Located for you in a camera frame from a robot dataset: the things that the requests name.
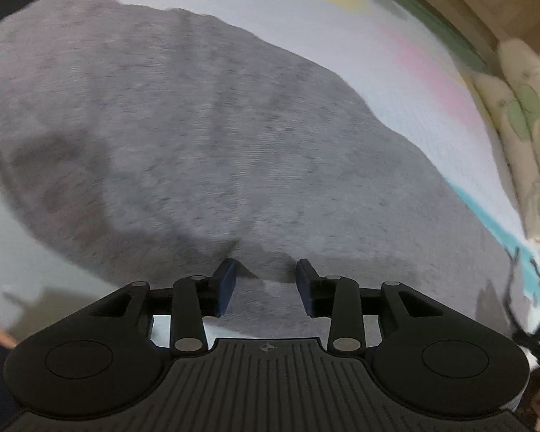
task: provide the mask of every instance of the teal stripe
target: teal stripe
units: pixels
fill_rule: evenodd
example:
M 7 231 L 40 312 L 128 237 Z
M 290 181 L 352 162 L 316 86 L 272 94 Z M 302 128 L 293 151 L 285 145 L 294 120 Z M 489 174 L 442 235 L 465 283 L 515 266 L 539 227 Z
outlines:
M 516 248 L 521 249 L 521 268 L 524 278 L 524 294 L 528 297 L 536 296 L 540 308 L 540 279 L 538 278 L 534 266 L 530 260 L 534 257 L 530 248 L 520 242 L 513 234 L 507 232 L 499 223 L 493 219 L 466 191 L 462 190 L 451 182 L 448 182 L 453 190 L 458 194 L 464 203 L 470 208 L 482 224 L 491 232 L 499 244 L 510 253 L 514 253 Z

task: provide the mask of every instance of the bedding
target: bedding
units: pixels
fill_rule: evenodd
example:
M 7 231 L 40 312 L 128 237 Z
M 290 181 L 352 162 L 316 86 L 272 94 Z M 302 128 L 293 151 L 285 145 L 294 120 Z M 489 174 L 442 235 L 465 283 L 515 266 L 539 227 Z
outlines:
M 509 271 L 509 259 L 503 248 L 520 247 L 520 284 L 523 285 L 520 291 L 527 296 L 529 305 L 521 313 L 522 321 L 532 328 L 540 320 L 540 287 L 530 263 L 531 258 L 538 258 L 538 248 L 524 236 L 512 180 L 495 129 L 483 106 L 476 104 L 468 70 L 407 11 L 391 0 L 118 1 L 212 15 L 338 75 L 371 111 L 371 121 L 387 127 L 403 140 L 400 154 L 417 151 L 420 156 L 416 156 L 416 163 L 424 164 L 424 173 L 430 174 L 436 183 L 440 180 L 447 183 L 445 188 L 440 188 L 440 196 L 446 196 L 449 206 L 458 211 L 458 217 L 443 217 L 439 221 L 430 212 L 425 221 L 425 226 L 433 225 L 438 235 L 448 233 L 451 240 L 443 239 L 447 248 L 441 247 L 437 252 L 420 243 L 420 254 L 415 257 L 407 246 L 401 248 L 399 242 L 394 242 L 387 252 L 398 255 L 399 261 L 387 264 L 386 273 L 382 274 L 402 280 L 409 279 L 403 274 L 410 274 L 415 287 L 503 331 L 507 327 L 499 295 Z M 23 61 L 23 53 L 18 56 Z M 433 204 L 439 207 L 439 201 Z M 378 202 L 375 212 L 380 212 L 380 207 Z M 16 334 L 23 336 L 115 287 L 115 281 L 104 281 L 63 262 L 17 226 L 0 201 L 1 325 L 14 327 L 19 330 Z M 29 229 L 36 231 L 32 225 Z M 379 232 L 369 232 L 371 239 L 380 239 L 383 229 L 384 224 L 380 223 Z M 412 232 L 410 240 L 416 239 L 418 229 Z M 430 234 L 426 233 L 432 240 L 435 236 Z M 7 262 L 5 252 L 13 250 L 18 252 L 19 262 Z M 383 263 L 372 253 L 367 260 L 373 264 L 370 272 Z M 448 261 L 471 263 L 456 267 Z M 434 266 L 430 268 L 434 276 L 422 281 L 424 272 L 419 269 L 426 266 L 420 265 Z M 340 264 L 332 271 L 343 273 L 346 269 Z M 64 276 L 47 276 L 48 272 Z M 26 273 L 24 280 L 20 273 Z M 450 287 L 434 284 L 440 278 L 447 282 L 441 284 Z M 246 293 L 255 289 L 248 287 L 252 281 L 246 280 Z M 292 304 L 297 303 L 295 293 L 282 292 L 282 282 L 267 280 L 261 284 L 264 296 L 260 305 L 269 304 L 276 297 L 292 297 Z M 466 292 L 475 290 L 469 296 L 470 303 L 466 305 L 459 292 L 456 296 L 454 287 Z M 31 326 L 24 324 L 29 314 L 40 321 Z M 291 322 L 287 313 L 278 315 L 281 321 Z M 217 325 L 216 333 L 230 329 L 249 334 L 243 333 L 232 317 L 228 323 Z
M 222 326 L 250 336 L 320 334 L 293 284 L 302 257 L 365 287 L 399 276 L 469 315 L 483 275 L 509 268 L 337 75 L 179 9 L 39 0 L 0 23 L 0 191 L 41 241 L 116 284 L 238 259 Z
M 499 45 L 499 61 L 525 113 L 522 127 L 529 136 L 540 170 L 540 58 L 518 39 Z
M 473 81 L 504 145 L 525 235 L 528 239 L 540 240 L 540 170 L 526 115 L 516 95 L 503 80 L 481 73 Z

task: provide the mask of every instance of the gray towel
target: gray towel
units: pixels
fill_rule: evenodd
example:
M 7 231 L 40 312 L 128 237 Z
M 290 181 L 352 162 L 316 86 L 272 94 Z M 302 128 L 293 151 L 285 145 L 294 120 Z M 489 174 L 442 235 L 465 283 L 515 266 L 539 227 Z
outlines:
M 0 190 L 38 239 L 119 284 L 237 258 L 223 323 L 244 334 L 314 329 L 299 258 L 472 317 L 509 271 L 424 154 L 338 75 L 181 9 L 39 0 L 1 22 Z

